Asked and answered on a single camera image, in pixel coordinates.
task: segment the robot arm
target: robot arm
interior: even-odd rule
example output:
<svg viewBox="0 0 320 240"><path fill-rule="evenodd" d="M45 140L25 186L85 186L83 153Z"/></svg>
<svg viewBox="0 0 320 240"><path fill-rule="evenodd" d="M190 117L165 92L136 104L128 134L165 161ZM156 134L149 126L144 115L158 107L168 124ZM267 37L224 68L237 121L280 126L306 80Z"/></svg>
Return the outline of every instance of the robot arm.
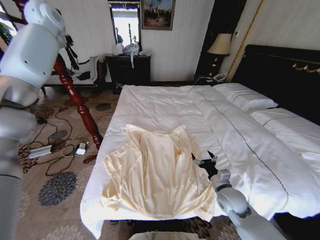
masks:
<svg viewBox="0 0 320 240"><path fill-rule="evenodd" d="M0 63L0 236L14 239L23 171L19 147L36 126L33 114L23 111L38 98L48 80L59 48L65 46L65 23L59 12L41 0L24 8L29 22L11 41Z"/></svg>
<svg viewBox="0 0 320 240"><path fill-rule="evenodd" d="M216 192L216 201L228 215L236 227L242 240L285 240L285 237L267 219L260 216L247 202L245 196L232 188L229 179L231 173L227 169L217 170L215 157L209 152L211 159L198 160L192 155L192 161L204 168Z"/></svg>

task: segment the telephone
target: telephone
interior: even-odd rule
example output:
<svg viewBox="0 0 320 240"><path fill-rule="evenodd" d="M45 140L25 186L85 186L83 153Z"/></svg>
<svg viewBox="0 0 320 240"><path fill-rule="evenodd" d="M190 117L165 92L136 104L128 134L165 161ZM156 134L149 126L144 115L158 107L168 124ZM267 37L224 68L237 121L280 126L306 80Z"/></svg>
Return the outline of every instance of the telephone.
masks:
<svg viewBox="0 0 320 240"><path fill-rule="evenodd" d="M217 83L223 83L226 80L227 76L224 73L217 74L213 77Z"/></svg>

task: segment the window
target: window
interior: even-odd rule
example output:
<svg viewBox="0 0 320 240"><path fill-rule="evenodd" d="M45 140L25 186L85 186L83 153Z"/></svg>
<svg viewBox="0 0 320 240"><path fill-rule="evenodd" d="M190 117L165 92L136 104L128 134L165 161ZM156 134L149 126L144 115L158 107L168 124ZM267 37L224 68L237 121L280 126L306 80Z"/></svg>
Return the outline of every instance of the window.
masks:
<svg viewBox="0 0 320 240"><path fill-rule="evenodd" d="M17 28L14 23L10 21L10 17L0 2L0 36L7 45L9 45L11 39L17 35Z"/></svg>
<svg viewBox="0 0 320 240"><path fill-rule="evenodd" d="M124 46L137 43L141 49L140 2L109 0L115 43Z"/></svg>

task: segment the power strip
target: power strip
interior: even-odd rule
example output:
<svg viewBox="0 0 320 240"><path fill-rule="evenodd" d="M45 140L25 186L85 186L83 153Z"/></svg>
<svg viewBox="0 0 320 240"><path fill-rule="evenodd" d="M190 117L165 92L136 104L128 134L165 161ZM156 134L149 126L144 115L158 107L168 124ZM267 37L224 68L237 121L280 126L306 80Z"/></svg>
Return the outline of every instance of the power strip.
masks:
<svg viewBox="0 0 320 240"><path fill-rule="evenodd" d="M34 159L34 158L38 158L44 155L48 155L51 154L51 147L52 145L49 146L44 146L44 147L40 147L37 149L32 149L30 151L30 154L28 156L29 159Z"/></svg>

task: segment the framed painting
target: framed painting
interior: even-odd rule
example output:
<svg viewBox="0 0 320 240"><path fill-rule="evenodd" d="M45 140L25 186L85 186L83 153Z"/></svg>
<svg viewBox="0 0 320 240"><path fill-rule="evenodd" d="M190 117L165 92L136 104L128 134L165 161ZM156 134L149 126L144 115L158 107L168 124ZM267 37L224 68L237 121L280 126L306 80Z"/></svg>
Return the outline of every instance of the framed painting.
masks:
<svg viewBox="0 0 320 240"><path fill-rule="evenodd" d="M176 0L141 0L142 29L172 30Z"/></svg>

